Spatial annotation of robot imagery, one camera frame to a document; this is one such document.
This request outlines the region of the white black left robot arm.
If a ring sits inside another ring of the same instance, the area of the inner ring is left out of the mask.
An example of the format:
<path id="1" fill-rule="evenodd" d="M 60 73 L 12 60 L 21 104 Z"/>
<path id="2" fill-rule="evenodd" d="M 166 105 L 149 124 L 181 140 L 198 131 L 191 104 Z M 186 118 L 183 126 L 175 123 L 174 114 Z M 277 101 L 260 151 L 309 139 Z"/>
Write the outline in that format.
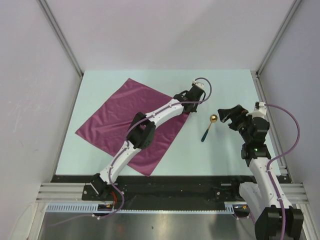
<path id="1" fill-rule="evenodd" d="M 158 109 L 148 113 L 138 112 L 129 126 L 122 147 L 113 160 L 91 178 L 89 186 L 93 189 L 93 194 L 100 200 L 107 199 L 111 193 L 110 185 L 116 181 L 119 173 L 135 155 L 151 145 L 157 127 L 176 116 L 195 112 L 198 104 L 204 101 L 201 99 L 204 94 L 204 84 L 194 81 L 190 90 L 176 94 Z"/>

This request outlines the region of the aluminium frame post left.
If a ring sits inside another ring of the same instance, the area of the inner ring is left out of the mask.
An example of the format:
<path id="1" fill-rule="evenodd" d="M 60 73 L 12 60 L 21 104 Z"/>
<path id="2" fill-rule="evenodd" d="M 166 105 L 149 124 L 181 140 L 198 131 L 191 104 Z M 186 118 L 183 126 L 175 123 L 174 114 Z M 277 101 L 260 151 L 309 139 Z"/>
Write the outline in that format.
<path id="1" fill-rule="evenodd" d="M 76 56 L 75 56 L 70 44 L 68 43 L 67 38 L 66 38 L 65 34 L 63 33 L 53 11 L 51 10 L 50 5 L 48 4 L 48 2 L 46 0 L 37 0 L 36 2 L 38 3 L 45 18 L 47 19 L 48 24 L 50 25 L 54 35 L 56 36 L 59 44 L 61 45 L 68 60 L 70 61 L 73 69 L 75 70 L 75 72 L 77 73 L 79 78 L 82 79 L 84 76 L 84 72 L 81 69 L 80 64 L 79 64 L 78 60 L 76 59 Z"/>

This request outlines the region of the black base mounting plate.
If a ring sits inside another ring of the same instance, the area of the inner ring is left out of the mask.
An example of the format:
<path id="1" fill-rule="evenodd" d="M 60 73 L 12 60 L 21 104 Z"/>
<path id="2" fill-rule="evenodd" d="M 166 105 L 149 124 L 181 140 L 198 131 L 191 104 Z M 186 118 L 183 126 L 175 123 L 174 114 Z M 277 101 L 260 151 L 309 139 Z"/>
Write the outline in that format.
<path id="1" fill-rule="evenodd" d="M 215 211 L 224 210 L 225 202 L 240 202 L 242 183 L 256 183 L 254 176 L 119 176 L 115 190 L 107 196 L 95 195 L 89 175 L 54 175 L 52 183 L 85 183 L 82 200 L 121 203 L 123 210 Z"/>

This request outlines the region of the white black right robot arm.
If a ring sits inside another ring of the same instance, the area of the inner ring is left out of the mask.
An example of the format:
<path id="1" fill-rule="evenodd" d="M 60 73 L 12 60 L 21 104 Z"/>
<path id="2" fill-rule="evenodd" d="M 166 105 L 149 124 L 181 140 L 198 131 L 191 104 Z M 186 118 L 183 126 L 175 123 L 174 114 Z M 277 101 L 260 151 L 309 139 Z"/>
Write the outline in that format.
<path id="1" fill-rule="evenodd" d="M 230 194 L 237 201 L 246 201 L 254 221 L 256 239 L 298 240 L 304 215 L 288 200 L 272 168 L 275 159 L 265 143 L 270 129 L 266 114 L 264 102 L 256 102 L 252 112 L 241 105 L 218 110 L 220 121 L 230 120 L 229 128 L 244 140 L 241 157 L 256 181 L 237 183 L 230 188 Z"/>

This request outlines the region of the aluminium frame post right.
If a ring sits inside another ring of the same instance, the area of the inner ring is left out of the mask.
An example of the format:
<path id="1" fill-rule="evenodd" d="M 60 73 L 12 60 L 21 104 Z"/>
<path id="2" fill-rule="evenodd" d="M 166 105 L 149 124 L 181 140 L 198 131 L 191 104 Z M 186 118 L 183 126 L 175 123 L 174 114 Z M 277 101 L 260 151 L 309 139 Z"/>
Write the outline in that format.
<path id="1" fill-rule="evenodd" d="M 283 38 L 287 28 L 289 27 L 291 21 L 293 20 L 297 10 L 299 9 L 300 5 L 303 3 L 303 0 L 294 0 L 287 12 L 287 14 L 285 15 L 282 23 L 280 24 L 279 29 L 277 30 L 274 38 L 271 41 L 270 46 L 268 47 L 261 63 L 259 64 L 257 70 L 254 71 L 255 75 L 257 77 L 259 77 L 263 70 L 265 69 L 267 63 L 269 62 L 269 60 L 271 59 L 273 53 L 275 52 L 278 44 L 280 43 L 281 39 Z"/>

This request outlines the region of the aluminium side rail right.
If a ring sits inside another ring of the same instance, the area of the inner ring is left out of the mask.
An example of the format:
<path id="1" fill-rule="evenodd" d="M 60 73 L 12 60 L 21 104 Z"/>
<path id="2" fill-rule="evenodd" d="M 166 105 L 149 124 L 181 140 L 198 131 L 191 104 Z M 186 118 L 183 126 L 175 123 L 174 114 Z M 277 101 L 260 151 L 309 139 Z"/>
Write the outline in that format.
<path id="1" fill-rule="evenodd" d="M 253 83 L 254 83 L 259 101 L 267 103 L 267 98 L 263 90 L 260 77 L 257 75 L 255 71 L 251 71 L 251 75 L 252 75 Z M 272 113 L 271 113 L 271 108 L 267 110 L 266 119 L 270 123 L 270 130 L 269 130 L 270 140 L 271 140 L 275 155 L 278 156 L 283 153 L 283 149 L 280 144 L 280 140 L 275 128 L 275 124 L 274 124 Z M 280 159 L 277 160 L 277 163 L 278 163 L 281 175 L 282 176 L 289 175 L 285 158 L 281 157 Z"/>

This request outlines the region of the gold spoon teal handle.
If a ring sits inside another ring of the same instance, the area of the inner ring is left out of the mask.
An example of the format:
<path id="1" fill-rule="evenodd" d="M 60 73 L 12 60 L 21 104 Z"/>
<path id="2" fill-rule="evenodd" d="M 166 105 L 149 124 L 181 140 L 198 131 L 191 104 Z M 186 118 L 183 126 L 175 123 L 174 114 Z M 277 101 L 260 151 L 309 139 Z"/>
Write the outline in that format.
<path id="1" fill-rule="evenodd" d="M 203 136 L 202 136 L 202 138 L 201 138 L 201 142 L 204 142 L 204 141 L 206 140 L 206 137 L 207 137 L 207 135 L 208 135 L 208 133 L 209 133 L 209 130 L 210 130 L 210 128 L 211 128 L 211 125 L 218 120 L 218 116 L 217 116 L 216 114 L 213 114 L 213 115 L 210 116 L 209 120 L 210 120 L 210 124 L 209 124 L 209 126 L 207 127 L 206 131 L 204 132 L 204 134 L 203 134 Z"/>

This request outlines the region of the aluminium frame post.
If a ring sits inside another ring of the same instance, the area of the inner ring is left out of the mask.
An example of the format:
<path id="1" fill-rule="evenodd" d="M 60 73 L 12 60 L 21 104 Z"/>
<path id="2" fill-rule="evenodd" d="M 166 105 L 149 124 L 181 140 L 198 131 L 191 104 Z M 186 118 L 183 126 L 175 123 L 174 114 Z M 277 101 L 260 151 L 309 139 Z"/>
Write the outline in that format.
<path id="1" fill-rule="evenodd" d="M 255 75 L 257 77 L 259 77 L 263 70 L 265 69 L 267 63 L 269 62 L 269 60 L 271 59 L 273 53 L 275 52 L 278 44 L 280 43 L 281 39 L 283 38 L 287 28 L 289 27 L 291 21 L 293 20 L 297 10 L 299 9 L 300 5 L 303 3 L 303 0 L 294 0 L 287 12 L 287 14 L 285 15 L 282 23 L 280 24 L 279 29 L 277 30 L 274 38 L 271 41 L 270 46 L 268 47 L 261 63 L 259 64 L 257 70 L 254 71 Z"/>
<path id="2" fill-rule="evenodd" d="M 77 73 L 79 78 L 82 79 L 84 76 L 84 72 L 81 69 L 80 64 L 79 64 L 78 60 L 76 59 L 76 56 L 75 56 L 70 44 L 68 43 L 67 38 L 66 38 L 65 34 L 63 33 L 53 11 L 51 10 L 50 5 L 48 4 L 48 2 L 46 0 L 37 0 L 36 2 L 38 3 L 45 18 L 47 19 L 48 24 L 50 25 L 54 35 L 56 36 L 59 44 L 61 45 L 68 60 L 70 61 L 73 69 L 75 70 L 75 72 Z"/>

